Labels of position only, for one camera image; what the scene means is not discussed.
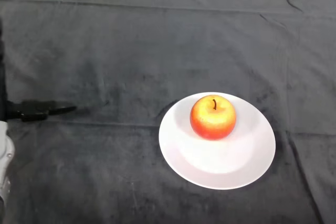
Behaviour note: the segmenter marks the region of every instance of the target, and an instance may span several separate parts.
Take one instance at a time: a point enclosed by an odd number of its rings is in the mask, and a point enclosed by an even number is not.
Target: dark gray fabric
[[[10,122],[6,223],[335,223],[335,0],[0,0],[9,98],[75,113]],[[162,157],[164,113],[218,91],[256,106],[275,160],[216,191]]]

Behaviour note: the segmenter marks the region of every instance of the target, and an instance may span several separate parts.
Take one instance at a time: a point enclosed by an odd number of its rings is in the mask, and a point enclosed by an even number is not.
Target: white plate
[[[209,94],[228,99],[237,114],[234,130],[218,141],[199,137],[190,125],[192,106]],[[159,142],[177,174],[211,189],[234,189],[254,182],[267,171],[275,154],[274,133],[264,115],[241,98],[217,92],[194,94],[174,104],[161,122]]]

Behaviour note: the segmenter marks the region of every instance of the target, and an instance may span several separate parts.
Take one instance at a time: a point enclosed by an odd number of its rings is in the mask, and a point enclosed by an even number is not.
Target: red apple
[[[216,140],[226,137],[234,129],[236,111],[224,97],[207,95],[194,104],[190,123],[199,136]]]

